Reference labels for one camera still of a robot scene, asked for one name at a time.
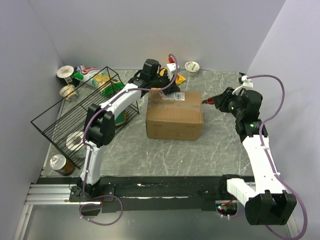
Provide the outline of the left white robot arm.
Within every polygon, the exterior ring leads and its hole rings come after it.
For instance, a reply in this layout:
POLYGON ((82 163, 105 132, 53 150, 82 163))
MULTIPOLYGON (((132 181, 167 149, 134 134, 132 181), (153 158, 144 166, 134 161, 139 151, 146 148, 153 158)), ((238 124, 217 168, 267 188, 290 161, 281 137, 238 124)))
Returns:
POLYGON ((84 124, 82 142, 86 147, 84 167, 77 186, 87 201, 94 201, 99 195, 101 178, 101 149, 112 142, 116 133, 116 118, 131 104, 149 92, 171 94, 180 91, 176 84, 179 72, 177 58, 171 53, 173 68, 160 75, 161 65, 157 60, 147 59, 143 68, 138 70, 127 84, 109 100, 89 106, 84 124))

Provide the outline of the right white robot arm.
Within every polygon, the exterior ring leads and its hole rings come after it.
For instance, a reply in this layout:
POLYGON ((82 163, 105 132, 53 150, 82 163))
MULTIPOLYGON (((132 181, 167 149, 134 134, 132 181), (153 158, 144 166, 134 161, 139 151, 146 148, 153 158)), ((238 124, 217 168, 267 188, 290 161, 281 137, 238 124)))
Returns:
POLYGON ((227 176, 225 183, 218 187, 218 193, 226 200, 234 196, 243 204, 250 225, 285 225, 297 199, 276 178, 268 132, 259 118, 263 96, 255 90, 241 90, 239 94, 233 91, 228 87, 213 96, 212 101, 216 109, 234 116, 235 129, 249 157, 255 186, 250 187, 240 177, 227 176))

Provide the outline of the brown cardboard express box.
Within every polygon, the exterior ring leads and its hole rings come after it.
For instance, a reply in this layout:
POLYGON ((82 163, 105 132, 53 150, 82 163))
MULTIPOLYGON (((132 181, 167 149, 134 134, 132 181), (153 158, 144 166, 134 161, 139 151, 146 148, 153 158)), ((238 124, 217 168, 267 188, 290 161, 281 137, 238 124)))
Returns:
POLYGON ((146 135, 151 139, 196 141, 204 126, 202 94, 181 91, 148 94, 146 135))

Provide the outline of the red black utility knife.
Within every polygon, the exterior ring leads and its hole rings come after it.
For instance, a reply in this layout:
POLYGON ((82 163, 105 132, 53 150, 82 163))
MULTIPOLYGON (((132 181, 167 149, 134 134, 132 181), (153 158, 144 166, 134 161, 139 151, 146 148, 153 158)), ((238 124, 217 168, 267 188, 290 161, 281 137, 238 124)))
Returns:
POLYGON ((208 105, 214 105, 214 104, 215 104, 215 102, 214 102, 214 100, 213 100, 212 97, 209 97, 209 98, 207 98, 207 99, 204 99, 201 103, 202 103, 202 104, 208 104, 208 105))

